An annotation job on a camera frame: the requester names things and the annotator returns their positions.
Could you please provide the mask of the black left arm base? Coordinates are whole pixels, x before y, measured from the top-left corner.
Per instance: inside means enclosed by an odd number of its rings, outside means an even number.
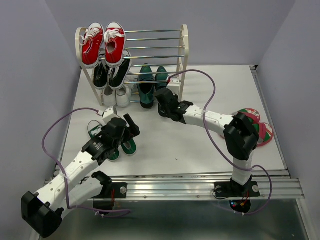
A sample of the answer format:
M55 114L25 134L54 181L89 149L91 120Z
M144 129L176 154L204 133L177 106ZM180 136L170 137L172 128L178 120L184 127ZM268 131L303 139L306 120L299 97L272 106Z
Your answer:
M101 171L94 172L91 176L80 181L80 199L76 206L79 209L90 210L102 218L120 218L131 213L129 209L115 209L116 199L125 198L126 183L113 183L113 180ZM107 199L105 206L88 206L85 204L90 199Z

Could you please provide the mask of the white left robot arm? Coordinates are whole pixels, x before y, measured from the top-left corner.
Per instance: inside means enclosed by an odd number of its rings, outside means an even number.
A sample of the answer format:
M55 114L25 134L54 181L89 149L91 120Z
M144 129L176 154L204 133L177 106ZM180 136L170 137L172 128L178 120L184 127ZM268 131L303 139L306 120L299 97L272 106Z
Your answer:
M82 208L87 200L100 196L114 198L119 192L112 179L98 171L121 145L140 135L140 128L129 114L105 117L101 131L90 139L60 174L45 186L21 198L22 219L42 238L50 237L63 219L75 208Z

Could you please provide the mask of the green loafer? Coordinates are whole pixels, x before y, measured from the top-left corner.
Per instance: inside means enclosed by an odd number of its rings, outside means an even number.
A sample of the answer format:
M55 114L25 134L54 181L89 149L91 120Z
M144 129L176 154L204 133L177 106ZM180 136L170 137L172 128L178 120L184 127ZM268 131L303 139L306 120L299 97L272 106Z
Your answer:
M157 74L155 75L155 91L157 92L160 89L167 87L167 78L169 74L167 73L166 69L163 66L159 66L157 69ZM164 108L158 103L158 114L161 117L166 117L166 113Z
M150 109L154 105L154 76L150 66L143 66L137 77L137 84L140 105L145 109Z

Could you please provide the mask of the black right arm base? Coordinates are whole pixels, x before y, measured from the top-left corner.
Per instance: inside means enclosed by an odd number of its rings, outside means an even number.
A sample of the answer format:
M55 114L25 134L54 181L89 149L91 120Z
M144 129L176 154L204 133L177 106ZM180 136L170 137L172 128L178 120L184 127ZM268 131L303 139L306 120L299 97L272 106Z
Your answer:
M219 181L214 184L212 193L217 200L229 199L231 210L239 214L247 214L251 209L250 198L260 197L260 189L256 181L249 180L245 185L233 181Z

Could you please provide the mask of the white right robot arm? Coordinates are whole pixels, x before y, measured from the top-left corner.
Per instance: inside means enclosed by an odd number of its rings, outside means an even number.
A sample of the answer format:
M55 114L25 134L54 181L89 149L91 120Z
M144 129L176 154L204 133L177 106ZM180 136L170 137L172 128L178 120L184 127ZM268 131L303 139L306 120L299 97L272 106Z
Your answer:
M207 111L178 97L167 88L154 94L165 116L174 122L202 127L207 133L214 132L224 137L228 153L233 157L231 180L221 183L219 191L228 190L242 195L250 189L252 180L252 152L258 145L259 135L244 113L225 115Z

